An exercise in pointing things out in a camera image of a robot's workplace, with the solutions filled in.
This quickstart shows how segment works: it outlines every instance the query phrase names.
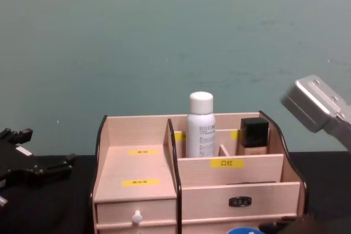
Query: drawer knob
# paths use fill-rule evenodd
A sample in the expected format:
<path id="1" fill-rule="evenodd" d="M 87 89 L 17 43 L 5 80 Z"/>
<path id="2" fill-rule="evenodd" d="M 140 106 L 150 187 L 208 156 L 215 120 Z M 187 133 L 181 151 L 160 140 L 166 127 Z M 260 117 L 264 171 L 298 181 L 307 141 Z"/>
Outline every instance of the drawer knob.
<path id="1" fill-rule="evenodd" d="M 140 222 L 143 221 L 143 216 L 141 215 L 139 210 L 136 210 L 134 215 L 132 216 L 132 221 L 135 224 L 139 224 Z"/>
<path id="2" fill-rule="evenodd" d="M 251 197 L 232 197 L 229 199 L 229 206 L 235 208 L 247 207 L 252 204 Z"/>

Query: yellow label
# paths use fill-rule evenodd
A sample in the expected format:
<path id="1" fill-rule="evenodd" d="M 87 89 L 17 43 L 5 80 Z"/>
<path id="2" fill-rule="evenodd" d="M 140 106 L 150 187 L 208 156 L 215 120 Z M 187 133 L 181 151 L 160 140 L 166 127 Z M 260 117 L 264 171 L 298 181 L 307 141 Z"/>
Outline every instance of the yellow label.
<path id="1" fill-rule="evenodd" d="M 146 185 L 158 185 L 158 179 L 127 180 L 122 182 L 122 186 L 146 186 Z"/>
<path id="2" fill-rule="evenodd" d="M 151 155 L 158 153 L 158 150 L 138 150 L 138 151 L 128 151 L 129 155 Z"/>
<path id="3" fill-rule="evenodd" d="M 174 138 L 176 142 L 185 140 L 185 133 L 183 132 L 174 132 Z"/>
<path id="4" fill-rule="evenodd" d="M 244 159 L 211 159 L 213 168 L 244 168 Z"/>
<path id="5" fill-rule="evenodd" d="M 239 130 L 232 131 L 230 133 L 230 138 L 231 139 L 240 139 L 240 131 Z"/>

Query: blue object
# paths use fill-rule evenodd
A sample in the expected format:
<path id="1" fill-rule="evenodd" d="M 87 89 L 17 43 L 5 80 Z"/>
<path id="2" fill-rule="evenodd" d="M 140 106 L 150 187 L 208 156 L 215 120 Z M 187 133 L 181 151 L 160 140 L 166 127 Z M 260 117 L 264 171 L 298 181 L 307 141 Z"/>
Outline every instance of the blue object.
<path id="1" fill-rule="evenodd" d="M 230 230 L 227 234 L 264 234 L 260 230 L 255 230 L 250 227 L 237 227 Z"/>

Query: cosmetics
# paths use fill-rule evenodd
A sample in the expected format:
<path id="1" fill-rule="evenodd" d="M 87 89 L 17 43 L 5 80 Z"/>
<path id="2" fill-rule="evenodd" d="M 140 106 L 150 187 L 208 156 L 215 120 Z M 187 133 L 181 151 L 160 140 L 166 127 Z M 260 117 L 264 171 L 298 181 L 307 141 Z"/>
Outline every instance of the cosmetics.
<path id="1" fill-rule="evenodd" d="M 186 128 L 186 157 L 214 156 L 213 95 L 207 92 L 190 94 L 190 112 Z"/>
<path id="2" fill-rule="evenodd" d="M 237 155 L 265 155 L 268 153 L 269 124 L 264 118 L 243 118 Z"/>

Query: wooden drawer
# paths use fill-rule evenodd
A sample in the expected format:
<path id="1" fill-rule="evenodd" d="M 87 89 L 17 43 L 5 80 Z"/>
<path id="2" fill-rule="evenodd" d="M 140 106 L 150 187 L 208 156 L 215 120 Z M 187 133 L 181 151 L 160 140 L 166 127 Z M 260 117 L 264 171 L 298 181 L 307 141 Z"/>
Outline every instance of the wooden drawer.
<path id="1" fill-rule="evenodd" d="M 176 234 L 176 226 L 131 227 L 121 230 L 100 230 L 99 234 Z"/>
<path id="2" fill-rule="evenodd" d="M 297 213 L 299 182 L 183 188 L 183 220 Z M 246 196 L 252 204 L 230 207 L 229 199 Z"/>
<path id="3" fill-rule="evenodd" d="M 152 201 L 133 201 L 97 204 L 98 223 L 112 224 L 132 222 L 132 216 L 139 210 L 143 221 L 175 220 L 176 200 L 161 199 Z"/>

